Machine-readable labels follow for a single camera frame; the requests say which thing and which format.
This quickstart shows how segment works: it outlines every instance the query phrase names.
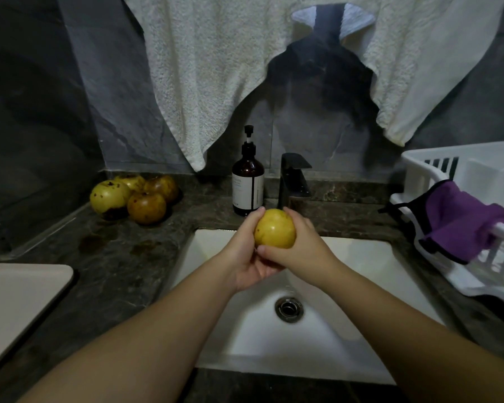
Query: forearm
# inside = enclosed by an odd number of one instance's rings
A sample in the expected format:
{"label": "forearm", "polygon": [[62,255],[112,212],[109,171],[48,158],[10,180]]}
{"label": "forearm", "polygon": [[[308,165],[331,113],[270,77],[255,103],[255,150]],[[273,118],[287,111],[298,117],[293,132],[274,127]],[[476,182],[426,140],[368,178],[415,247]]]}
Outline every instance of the forearm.
{"label": "forearm", "polygon": [[47,374],[29,402],[172,402],[233,295],[216,258]]}
{"label": "forearm", "polygon": [[414,401],[504,402],[504,361],[340,263],[323,291]]}

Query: hand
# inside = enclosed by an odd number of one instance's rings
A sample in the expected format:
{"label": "hand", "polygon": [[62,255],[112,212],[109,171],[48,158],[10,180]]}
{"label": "hand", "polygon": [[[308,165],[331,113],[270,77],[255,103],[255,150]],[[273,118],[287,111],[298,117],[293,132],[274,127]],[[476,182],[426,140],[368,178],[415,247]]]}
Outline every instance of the hand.
{"label": "hand", "polygon": [[230,279],[235,292],[246,290],[280,270],[276,264],[258,257],[254,249],[254,230],[264,213],[263,206],[251,212],[228,244],[215,256],[219,263],[231,269]]}
{"label": "hand", "polygon": [[310,219],[289,208],[284,208],[284,211],[293,219],[297,231],[295,244],[291,249],[261,245],[257,253],[264,259],[288,268],[307,283],[323,288],[329,271],[339,268],[342,262],[317,234]]}

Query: bottle label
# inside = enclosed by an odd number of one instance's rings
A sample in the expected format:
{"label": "bottle label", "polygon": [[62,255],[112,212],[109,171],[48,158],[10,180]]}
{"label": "bottle label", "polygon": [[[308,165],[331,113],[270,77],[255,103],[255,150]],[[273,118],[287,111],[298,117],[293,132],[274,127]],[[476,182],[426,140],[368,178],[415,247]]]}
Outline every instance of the bottle label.
{"label": "bottle label", "polygon": [[263,177],[240,177],[232,173],[233,205],[239,209],[258,209],[263,204]]}

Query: cutting board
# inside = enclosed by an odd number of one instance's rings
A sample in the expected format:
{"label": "cutting board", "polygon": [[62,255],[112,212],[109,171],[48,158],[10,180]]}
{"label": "cutting board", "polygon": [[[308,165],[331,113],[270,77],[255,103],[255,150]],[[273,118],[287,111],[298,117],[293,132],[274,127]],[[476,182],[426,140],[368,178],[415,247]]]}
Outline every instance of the cutting board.
{"label": "cutting board", "polygon": [[72,277],[63,264],[0,263],[0,358]]}

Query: white dish rack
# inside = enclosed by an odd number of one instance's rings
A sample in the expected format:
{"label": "white dish rack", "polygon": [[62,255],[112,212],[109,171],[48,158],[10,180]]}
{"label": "white dish rack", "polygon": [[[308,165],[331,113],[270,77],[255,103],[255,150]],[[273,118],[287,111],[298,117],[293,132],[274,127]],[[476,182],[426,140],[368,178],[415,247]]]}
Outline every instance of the white dish rack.
{"label": "white dish rack", "polygon": [[[485,204],[504,206],[504,141],[405,151],[405,189],[390,197],[391,203],[410,202],[435,183],[453,179],[457,186]],[[492,230],[497,237],[489,250],[482,251],[467,265],[455,263],[440,253],[430,254],[418,240],[423,232],[413,213],[400,208],[414,224],[414,245],[462,294],[488,294],[504,300],[504,223]]]}

